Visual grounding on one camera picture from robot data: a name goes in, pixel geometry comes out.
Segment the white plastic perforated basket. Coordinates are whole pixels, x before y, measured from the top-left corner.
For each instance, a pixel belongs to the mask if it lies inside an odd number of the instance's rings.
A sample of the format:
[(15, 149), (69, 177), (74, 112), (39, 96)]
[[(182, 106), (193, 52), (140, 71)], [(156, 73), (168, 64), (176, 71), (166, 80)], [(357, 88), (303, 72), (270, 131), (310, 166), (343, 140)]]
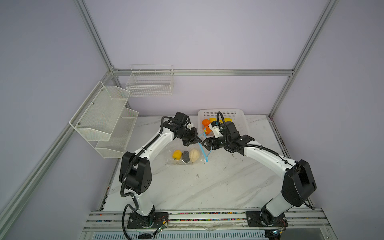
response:
[(200, 110), (198, 112), (198, 120), (197, 120), (197, 129), (199, 135), (202, 135), (204, 132), (203, 129), (203, 120), (215, 118), (217, 116), (217, 112), (222, 112), (225, 119), (231, 119), (234, 122), (237, 130), (240, 132), (240, 135), (249, 135), (249, 125), (247, 123), (245, 114), (240, 109), (207, 109)]

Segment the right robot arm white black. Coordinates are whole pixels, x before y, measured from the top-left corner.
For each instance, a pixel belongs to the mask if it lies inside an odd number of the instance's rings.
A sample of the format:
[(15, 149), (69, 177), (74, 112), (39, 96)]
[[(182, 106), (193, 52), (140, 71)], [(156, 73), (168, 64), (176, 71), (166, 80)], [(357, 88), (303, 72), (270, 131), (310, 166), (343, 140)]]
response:
[(280, 193), (262, 207), (260, 213), (262, 225), (266, 227), (274, 225), (285, 211), (303, 205), (317, 189), (307, 161), (286, 158), (264, 147), (249, 135), (241, 136), (233, 122), (213, 121), (209, 129), (214, 136), (202, 142), (207, 150), (224, 149), (230, 153), (239, 153), (261, 163), (283, 180)]

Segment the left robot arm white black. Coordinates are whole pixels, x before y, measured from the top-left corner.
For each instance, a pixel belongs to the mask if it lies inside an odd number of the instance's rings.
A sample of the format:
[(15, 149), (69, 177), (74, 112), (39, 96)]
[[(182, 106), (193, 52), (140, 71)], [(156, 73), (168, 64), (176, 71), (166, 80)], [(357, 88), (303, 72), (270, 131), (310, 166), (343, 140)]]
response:
[(145, 196), (153, 179), (150, 161), (175, 139), (182, 140), (186, 147), (202, 142), (190, 117), (181, 112), (177, 112), (174, 117), (163, 116), (154, 137), (138, 150), (124, 153), (121, 160), (120, 196), (132, 198), (135, 205), (127, 204), (127, 207), (146, 228), (155, 221), (155, 206)]

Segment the round yellow fruit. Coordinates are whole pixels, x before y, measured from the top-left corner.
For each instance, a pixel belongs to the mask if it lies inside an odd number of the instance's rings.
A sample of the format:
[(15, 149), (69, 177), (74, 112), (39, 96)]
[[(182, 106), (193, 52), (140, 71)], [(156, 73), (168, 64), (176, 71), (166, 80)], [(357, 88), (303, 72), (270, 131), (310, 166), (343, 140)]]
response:
[(180, 150), (176, 150), (173, 152), (173, 159), (176, 161), (181, 160), (182, 158), (182, 152)]

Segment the clear zip top bag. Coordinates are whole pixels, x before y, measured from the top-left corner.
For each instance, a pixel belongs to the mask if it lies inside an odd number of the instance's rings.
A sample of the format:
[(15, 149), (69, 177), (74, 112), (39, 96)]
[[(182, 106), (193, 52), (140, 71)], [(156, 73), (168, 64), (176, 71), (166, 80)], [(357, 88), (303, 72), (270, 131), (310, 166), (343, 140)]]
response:
[(205, 149), (202, 143), (185, 146), (181, 139), (175, 139), (164, 149), (167, 165), (196, 165), (205, 164), (209, 160), (210, 150)]

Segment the black avocado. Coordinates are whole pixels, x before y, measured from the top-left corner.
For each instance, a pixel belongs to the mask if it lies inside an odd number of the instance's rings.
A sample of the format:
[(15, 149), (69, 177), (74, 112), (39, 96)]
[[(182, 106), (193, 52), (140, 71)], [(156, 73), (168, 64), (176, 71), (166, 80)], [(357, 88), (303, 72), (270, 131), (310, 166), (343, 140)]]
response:
[(191, 160), (190, 160), (190, 152), (189, 151), (183, 151), (182, 152), (182, 158), (181, 160), (185, 163), (185, 164), (188, 164)]

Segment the orange tangerine front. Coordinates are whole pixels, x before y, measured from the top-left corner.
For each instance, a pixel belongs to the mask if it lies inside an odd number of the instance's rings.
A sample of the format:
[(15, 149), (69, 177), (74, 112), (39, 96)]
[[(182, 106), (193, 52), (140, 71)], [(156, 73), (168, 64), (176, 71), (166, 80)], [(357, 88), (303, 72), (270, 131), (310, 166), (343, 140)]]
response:
[(204, 127), (204, 132), (206, 135), (208, 135), (212, 132), (212, 130), (208, 126), (206, 126), (206, 127)]

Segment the white garlic bulb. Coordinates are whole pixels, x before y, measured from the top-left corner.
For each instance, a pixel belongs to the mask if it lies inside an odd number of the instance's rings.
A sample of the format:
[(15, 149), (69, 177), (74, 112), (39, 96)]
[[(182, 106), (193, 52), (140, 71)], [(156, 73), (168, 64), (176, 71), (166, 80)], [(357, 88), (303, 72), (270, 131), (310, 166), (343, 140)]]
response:
[(200, 154), (200, 150), (197, 150), (197, 149), (190, 150), (190, 160), (191, 160), (191, 163), (194, 163), (197, 160), (199, 160), (200, 155), (201, 155)]

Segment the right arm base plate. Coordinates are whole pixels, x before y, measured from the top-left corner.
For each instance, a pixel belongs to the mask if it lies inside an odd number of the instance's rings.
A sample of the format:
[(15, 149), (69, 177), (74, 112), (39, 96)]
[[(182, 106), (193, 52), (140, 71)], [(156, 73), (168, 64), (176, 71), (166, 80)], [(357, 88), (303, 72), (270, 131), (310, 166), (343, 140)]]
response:
[(265, 211), (247, 211), (246, 220), (249, 227), (286, 227), (288, 225), (284, 214), (273, 217)]

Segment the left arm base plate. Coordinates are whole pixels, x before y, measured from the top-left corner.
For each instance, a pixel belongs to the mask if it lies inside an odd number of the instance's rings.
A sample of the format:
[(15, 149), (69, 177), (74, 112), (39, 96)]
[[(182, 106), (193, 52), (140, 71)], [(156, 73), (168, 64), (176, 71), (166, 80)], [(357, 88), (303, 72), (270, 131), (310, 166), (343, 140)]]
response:
[(128, 229), (158, 229), (169, 219), (169, 213), (153, 212), (148, 216), (142, 216), (136, 212), (130, 213), (126, 227)]

